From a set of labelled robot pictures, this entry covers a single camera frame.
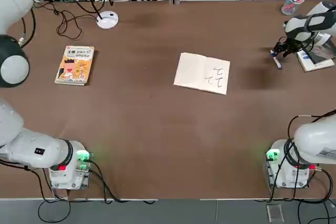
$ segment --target open notebook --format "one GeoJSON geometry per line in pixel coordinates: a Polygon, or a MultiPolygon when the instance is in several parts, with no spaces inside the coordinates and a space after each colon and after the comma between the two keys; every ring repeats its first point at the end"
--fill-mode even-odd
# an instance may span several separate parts
{"type": "Polygon", "coordinates": [[[174,85],[226,94],[230,62],[184,52],[180,56],[174,85]]]}

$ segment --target book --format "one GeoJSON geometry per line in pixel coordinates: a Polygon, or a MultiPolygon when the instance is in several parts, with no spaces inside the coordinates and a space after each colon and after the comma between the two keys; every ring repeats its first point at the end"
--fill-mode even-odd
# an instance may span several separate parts
{"type": "Polygon", "coordinates": [[[302,65],[302,68],[304,69],[305,72],[321,69],[321,68],[328,68],[332,67],[335,65],[332,59],[322,61],[320,63],[314,64],[308,54],[306,52],[299,51],[297,52],[297,56],[299,59],[299,62],[302,65]]]}
{"type": "Polygon", "coordinates": [[[55,83],[84,86],[89,79],[94,47],[67,46],[55,83]]]}
{"type": "Polygon", "coordinates": [[[184,52],[180,56],[174,85],[226,94],[230,62],[184,52]]]}
{"type": "Polygon", "coordinates": [[[308,52],[308,56],[314,64],[321,63],[336,57],[336,46],[331,41],[331,36],[322,46],[314,46],[308,52]]]}

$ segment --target pen holder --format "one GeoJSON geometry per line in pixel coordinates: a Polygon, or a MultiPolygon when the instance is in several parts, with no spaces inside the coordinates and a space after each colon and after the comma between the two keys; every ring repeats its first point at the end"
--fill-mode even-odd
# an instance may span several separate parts
{"type": "Polygon", "coordinates": [[[281,11],[285,15],[293,15],[304,1],[305,0],[286,0],[281,11]]]}

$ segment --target tabletop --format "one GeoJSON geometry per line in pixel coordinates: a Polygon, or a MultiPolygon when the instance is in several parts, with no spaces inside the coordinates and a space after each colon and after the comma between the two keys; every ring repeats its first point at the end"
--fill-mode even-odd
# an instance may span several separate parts
{"type": "MultiPolygon", "coordinates": [[[[317,3],[305,1],[298,14],[317,3]]],[[[30,76],[19,87],[1,89],[0,96],[26,128],[83,143],[120,198],[268,198],[264,153],[287,137],[292,117],[324,114],[336,96],[336,68],[304,73],[290,55],[278,70],[270,58],[289,19],[282,4],[115,3],[105,7],[119,15],[115,28],[103,30],[93,18],[81,18],[83,34],[75,41],[55,32],[60,15],[39,8],[36,35],[25,48],[30,76]],[[67,45],[96,48],[85,87],[54,84],[67,45]],[[227,95],[174,86],[182,52],[230,61],[227,95]]],[[[85,14],[76,4],[56,8],[85,14]]],[[[77,32],[69,23],[66,34],[77,32]]],[[[21,33],[20,22],[9,31],[16,38],[21,33]]],[[[291,134],[308,121],[298,119],[291,134]]],[[[333,166],[325,168],[335,177],[333,166]]],[[[1,198],[41,197],[33,174],[7,167],[0,174],[1,198]]],[[[318,174],[297,197],[321,198],[327,187],[318,174]]],[[[71,193],[102,198],[102,187],[92,179],[89,189],[71,193]]],[[[276,191],[276,197],[291,194],[276,191]]]]}

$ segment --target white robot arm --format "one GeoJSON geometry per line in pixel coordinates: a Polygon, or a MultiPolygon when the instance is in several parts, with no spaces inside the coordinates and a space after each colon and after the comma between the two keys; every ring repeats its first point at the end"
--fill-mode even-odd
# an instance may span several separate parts
{"type": "Polygon", "coordinates": [[[303,162],[336,164],[336,115],[301,125],[294,142],[303,162]]]}
{"type": "Polygon", "coordinates": [[[336,115],[333,115],[318,122],[301,125],[295,131],[292,141],[275,141],[266,154],[269,184],[304,188],[311,167],[315,167],[315,164],[336,164],[335,136],[336,115]]]}
{"type": "MultiPolygon", "coordinates": [[[[0,0],[0,87],[20,85],[29,74],[28,58],[7,29],[32,7],[32,0],[0,0]]],[[[24,121],[0,99],[0,157],[34,168],[49,168],[53,188],[79,189],[85,185],[90,154],[77,141],[66,141],[23,127],[24,121]]]]}
{"type": "Polygon", "coordinates": [[[273,56],[298,52],[309,44],[323,45],[331,35],[336,35],[336,8],[330,2],[320,2],[307,16],[293,17],[284,23],[287,39],[277,42],[273,56]]]}
{"type": "Polygon", "coordinates": [[[49,168],[53,188],[80,189],[86,184],[90,154],[78,141],[30,131],[22,117],[0,99],[0,157],[34,168],[49,168]]]}

